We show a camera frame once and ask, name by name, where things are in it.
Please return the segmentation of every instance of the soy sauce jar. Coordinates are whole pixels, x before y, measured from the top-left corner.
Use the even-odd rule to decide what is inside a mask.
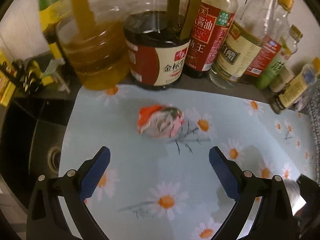
[[[201,0],[128,0],[124,21],[130,72],[145,89],[167,89],[177,82],[190,44]]]

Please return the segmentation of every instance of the sink drain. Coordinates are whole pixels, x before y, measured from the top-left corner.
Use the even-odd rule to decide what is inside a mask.
[[[57,145],[51,147],[48,152],[47,164],[50,170],[54,174],[59,173],[60,159],[61,159],[61,147]]]

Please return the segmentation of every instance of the plastic jug handle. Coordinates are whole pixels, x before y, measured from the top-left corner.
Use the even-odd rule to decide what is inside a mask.
[[[189,0],[184,23],[181,26],[179,24],[180,0],[168,0],[168,29],[176,33],[179,40],[184,40],[190,37],[190,32],[198,14],[200,3],[201,0]]]

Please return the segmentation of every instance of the blue gripper pad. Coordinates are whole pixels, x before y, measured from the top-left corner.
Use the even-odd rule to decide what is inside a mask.
[[[209,152],[209,162],[217,174],[227,196],[237,202],[240,198],[238,181],[227,165],[227,162],[230,161],[226,159],[218,147],[213,147]]]
[[[107,147],[103,147],[100,151],[100,156],[92,164],[91,168],[81,181],[81,191],[79,193],[81,202],[86,198],[92,197],[93,192],[110,163],[110,150]]]

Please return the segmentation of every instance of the soy sauce bottle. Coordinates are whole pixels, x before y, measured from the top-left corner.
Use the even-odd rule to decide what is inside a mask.
[[[124,34],[130,72],[139,86],[162,90],[179,80],[200,2],[130,1],[131,15],[124,22]]]
[[[192,78],[207,75],[237,9],[237,0],[202,0],[183,69],[186,75]]]

